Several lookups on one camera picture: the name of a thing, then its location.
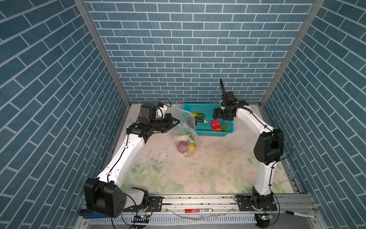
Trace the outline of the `red toy pepper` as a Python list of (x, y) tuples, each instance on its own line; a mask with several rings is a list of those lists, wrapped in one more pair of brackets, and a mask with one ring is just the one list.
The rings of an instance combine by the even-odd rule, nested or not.
[(221, 121), (219, 119), (212, 120), (210, 125), (211, 125), (212, 129), (218, 129), (218, 128), (221, 128), (221, 126), (222, 126)]

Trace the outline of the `teal plastic basket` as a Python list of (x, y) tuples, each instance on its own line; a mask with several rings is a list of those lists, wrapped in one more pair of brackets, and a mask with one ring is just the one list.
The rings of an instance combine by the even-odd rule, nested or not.
[(210, 105), (210, 104), (185, 104), (184, 110), (188, 112), (197, 112), (205, 114), (204, 120), (208, 121), (208, 124), (198, 123), (196, 125), (196, 132), (199, 136), (217, 136), (224, 137), (228, 134), (232, 134), (234, 132), (234, 123), (233, 121), (225, 121), (223, 119), (219, 119), (222, 125), (229, 125), (229, 129), (225, 131), (211, 131), (211, 121), (213, 119), (213, 112), (215, 108), (221, 108), (220, 105)]

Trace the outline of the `purple toy onion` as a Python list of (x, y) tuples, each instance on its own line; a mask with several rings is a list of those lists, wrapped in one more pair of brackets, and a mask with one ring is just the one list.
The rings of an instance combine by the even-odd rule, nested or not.
[(188, 151), (188, 142), (187, 141), (180, 141), (177, 145), (178, 151), (180, 153), (186, 153)]

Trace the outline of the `clear zip top bag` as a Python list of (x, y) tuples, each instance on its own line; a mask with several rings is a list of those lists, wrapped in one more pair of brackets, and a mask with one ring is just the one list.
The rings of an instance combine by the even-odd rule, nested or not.
[[(173, 105), (173, 107), (174, 107), (173, 117), (181, 121), (180, 124), (178, 124), (176, 127), (173, 128), (173, 140), (176, 135), (188, 135), (190, 139), (187, 142), (194, 143), (198, 149), (198, 134), (195, 128), (196, 126), (195, 117), (192, 115), (191, 112), (180, 109), (176, 105)], [(179, 142), (175, 140), (174, 142), (177, 148)], [(183, 154), (185, 157), (191, 157), (194, 153), (186, 152), (184, 154), (183, 153), (181, 154)]]

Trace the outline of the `yellow toy potato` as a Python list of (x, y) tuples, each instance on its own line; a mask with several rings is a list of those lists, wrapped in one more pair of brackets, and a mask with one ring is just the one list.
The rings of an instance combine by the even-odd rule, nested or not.
[(194, 143), (189, 143), (187, 145), (187, 152), (194, 153), (197, 150), (197, 146)]

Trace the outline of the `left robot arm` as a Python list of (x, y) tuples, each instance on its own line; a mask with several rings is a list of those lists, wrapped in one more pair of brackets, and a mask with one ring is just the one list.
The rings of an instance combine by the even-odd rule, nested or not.
[(157, 133), (166, 133), (180, 123), (167, 113), (162, 118), (140, 118), (126, 130), (122, 146), (110, 163), (96, 177), (88, 178), (83, 186), (86, 208), (91, 213), (100, 213), (116, 218), (125, 210), (139, 212), (148, 207), (149, 193), (145, 189), (121, 190), (122, 182), (129, 167), (144, 147), (148, 138)]

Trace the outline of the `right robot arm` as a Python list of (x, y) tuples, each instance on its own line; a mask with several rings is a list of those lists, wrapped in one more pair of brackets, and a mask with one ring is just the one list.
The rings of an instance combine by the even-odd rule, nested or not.
[(255, 209), (262, 210), (275, 202), (272, 184), (275, 167), (284, 153), (284, 133), (257, 117), (248, 106), (227, 106), (213, 110), (213, 119), (232, 121), (235, 117), (258, 135), (253, 152), (259, 165), (251, 202)]

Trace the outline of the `orange green toy cucumber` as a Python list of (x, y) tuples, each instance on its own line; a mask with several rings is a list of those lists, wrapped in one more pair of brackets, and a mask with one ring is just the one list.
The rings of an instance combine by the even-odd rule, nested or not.
[(200, 118), (200, 119), (204, 119), (205, 118), (205, 114), (203, 114), (203, 113), (192, 112), (192, 115), (195, 118)]

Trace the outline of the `black toy eggplant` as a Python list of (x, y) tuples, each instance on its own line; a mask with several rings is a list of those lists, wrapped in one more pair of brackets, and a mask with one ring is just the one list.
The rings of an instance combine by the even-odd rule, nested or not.
[(198, 123), (208, 124), (208, 121), (204, 120), (203, 118), (196, 117), (195, 124), (197, 125)]

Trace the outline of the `red marker pen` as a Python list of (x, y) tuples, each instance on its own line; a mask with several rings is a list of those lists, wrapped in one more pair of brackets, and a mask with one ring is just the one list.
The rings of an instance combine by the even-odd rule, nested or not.
[(213, 209), (185, 209), (185, 213), (212, 213)]

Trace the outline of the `blue black handheld device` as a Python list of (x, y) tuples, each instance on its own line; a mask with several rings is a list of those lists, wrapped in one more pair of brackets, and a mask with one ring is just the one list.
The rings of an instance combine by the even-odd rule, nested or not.
[(101, 215), (99, 213), (93, 212), (88, 209), (82, 209), (79, 211), (79, 216), (83, 217), (84, 219), (95, 219), (95, 218), (103, 218), (104, 215)]

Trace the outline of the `black white marker pen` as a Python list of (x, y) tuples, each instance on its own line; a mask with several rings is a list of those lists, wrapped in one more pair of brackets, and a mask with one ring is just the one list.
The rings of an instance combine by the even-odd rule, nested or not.
[(303, 217), (303, 218), (309, 218), (309, 219), (315, 219), (316, 218), (314, 215), (305, 214), (305, 213), (298, 213), (298, 212), (293, 212), (293, 211), (287, 211), (287, 210), (286, 210), (286, 214), (293, 215), (293, 216), (298, 216), (298, 217)]

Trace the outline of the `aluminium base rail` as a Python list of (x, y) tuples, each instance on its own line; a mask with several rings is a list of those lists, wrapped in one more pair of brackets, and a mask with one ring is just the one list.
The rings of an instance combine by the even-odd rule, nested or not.
[[(324, 229), (309, 194), (276, 194), (275, 201), (256, 210), (248, 194), (150, 194), (149, 207), (136, 219), (127, 210), (117, 218), (78, 220), (78, 229)], [(212, 213), (185, 213), (185, 209), (213, 209)], [(315, 219), (286, 214), (314, 215)]]

